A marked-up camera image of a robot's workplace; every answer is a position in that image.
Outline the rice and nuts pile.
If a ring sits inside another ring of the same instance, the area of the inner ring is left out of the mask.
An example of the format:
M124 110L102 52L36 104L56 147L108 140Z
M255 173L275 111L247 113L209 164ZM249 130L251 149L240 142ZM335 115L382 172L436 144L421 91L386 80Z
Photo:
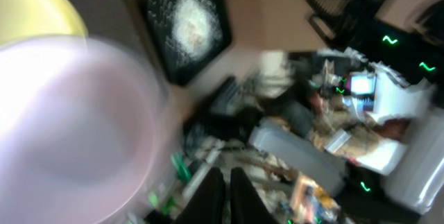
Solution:
M202 60L223 40L214 0L148 0L147 16L177 68Z

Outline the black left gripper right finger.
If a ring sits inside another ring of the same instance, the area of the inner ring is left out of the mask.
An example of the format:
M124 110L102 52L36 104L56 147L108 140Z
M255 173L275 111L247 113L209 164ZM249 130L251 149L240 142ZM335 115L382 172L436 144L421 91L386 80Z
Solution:
M230 174L231 224L278 224L240 167Z

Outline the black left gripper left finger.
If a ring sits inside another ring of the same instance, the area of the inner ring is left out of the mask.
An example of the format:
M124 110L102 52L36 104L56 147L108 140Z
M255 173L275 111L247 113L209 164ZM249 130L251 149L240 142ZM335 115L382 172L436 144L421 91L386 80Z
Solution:
M223 174L212 167L173 224L222 224L224 202Z

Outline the yellow plate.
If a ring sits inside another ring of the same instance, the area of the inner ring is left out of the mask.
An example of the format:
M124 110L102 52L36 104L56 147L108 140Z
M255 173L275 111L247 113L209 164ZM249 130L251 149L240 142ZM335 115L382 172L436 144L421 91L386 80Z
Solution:
M1 44L43 35L88 35L69 0L1 0Z

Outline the pink bowl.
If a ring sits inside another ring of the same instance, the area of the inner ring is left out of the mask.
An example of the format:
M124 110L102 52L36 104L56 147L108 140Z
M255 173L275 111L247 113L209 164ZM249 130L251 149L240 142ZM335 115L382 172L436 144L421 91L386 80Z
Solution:
M180 113L165 78L95 38L1 48L1 222L126 223L176 180Z

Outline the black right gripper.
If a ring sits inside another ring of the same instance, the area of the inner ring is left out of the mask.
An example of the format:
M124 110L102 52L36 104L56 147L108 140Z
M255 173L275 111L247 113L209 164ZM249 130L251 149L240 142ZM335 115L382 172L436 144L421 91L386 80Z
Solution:
M318 36L332 49L344 50L364 20L382 7L382 0L305 0L313 10L307 18Z

